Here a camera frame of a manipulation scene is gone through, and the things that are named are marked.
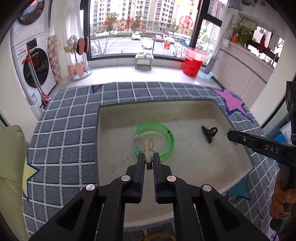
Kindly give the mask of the right hand orange glove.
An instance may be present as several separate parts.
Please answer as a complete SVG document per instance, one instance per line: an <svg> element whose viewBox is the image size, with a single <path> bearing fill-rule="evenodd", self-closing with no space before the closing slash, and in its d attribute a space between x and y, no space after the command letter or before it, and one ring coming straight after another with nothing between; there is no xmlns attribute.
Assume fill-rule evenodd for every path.
<svg viewBox="0 0 296 241"><path fill-rule="evenodd" d="M284 204L287 203L290 194L281 188L282 174L281 170L277 173L274 192L271 198L269 214L272 218L279 219L285 214Z"/></svg>

